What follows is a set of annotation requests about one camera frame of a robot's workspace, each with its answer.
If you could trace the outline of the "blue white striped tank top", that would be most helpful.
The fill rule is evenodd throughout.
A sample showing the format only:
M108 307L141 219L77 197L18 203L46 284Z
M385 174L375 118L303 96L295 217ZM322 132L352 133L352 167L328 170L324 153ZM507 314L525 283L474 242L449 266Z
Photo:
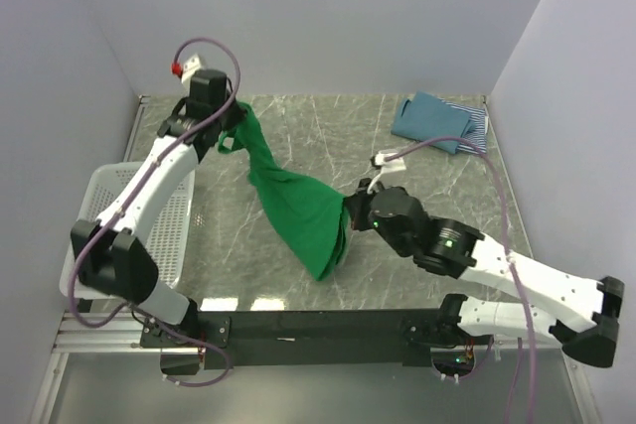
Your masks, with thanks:
M480 107L466 106L454 102L446 102L446 104L459 111L469 114L472 128L464 135L464 138L473 143L477 149L483 153L487 153L487 133L489 127L489 119L485 109Z

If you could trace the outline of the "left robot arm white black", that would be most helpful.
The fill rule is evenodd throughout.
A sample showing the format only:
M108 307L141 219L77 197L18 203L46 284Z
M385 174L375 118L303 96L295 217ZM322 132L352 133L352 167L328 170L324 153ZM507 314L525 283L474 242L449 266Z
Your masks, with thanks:
M224 132L246 117L235 83L218 70L184 74L187 94L160 124L148 156L123 192L95 220L71 230L75 264L67 292L82 286L123 300L163 324L163 334L184 347L202 336L196 302L160 279L146 248L156 218L182 181Z

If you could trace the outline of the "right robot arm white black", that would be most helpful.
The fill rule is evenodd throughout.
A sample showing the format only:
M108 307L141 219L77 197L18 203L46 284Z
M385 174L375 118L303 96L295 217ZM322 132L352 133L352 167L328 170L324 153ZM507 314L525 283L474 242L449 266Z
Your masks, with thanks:
M428 214L402 187L373 191L370 184L363 179L344 200L353 230L374 230L398 256L429 274L481 284L519 300L444 299L435 322L442 340L457 344L466 336L506 335L558 344L565 355L589 366L613 366L623 281L549 267L472 226Z

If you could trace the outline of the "teal blue tank top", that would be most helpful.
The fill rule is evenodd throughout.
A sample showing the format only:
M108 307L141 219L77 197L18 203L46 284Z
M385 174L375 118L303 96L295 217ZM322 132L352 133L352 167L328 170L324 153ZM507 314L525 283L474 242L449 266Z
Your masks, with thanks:
M423 142L436 137L465 137L476 128L467 111L451 107L440 98L418 92L397 107L391 133Z

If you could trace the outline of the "green tank top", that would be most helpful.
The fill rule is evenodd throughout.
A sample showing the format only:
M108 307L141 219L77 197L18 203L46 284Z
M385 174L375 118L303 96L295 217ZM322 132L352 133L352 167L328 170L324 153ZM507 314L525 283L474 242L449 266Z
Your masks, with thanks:
M222 133L218 152L248 155L247 178L280 239L316 281L326 279L347 252L350 215L345 196L319 180L286 170L275 161L251 106L245 119Z

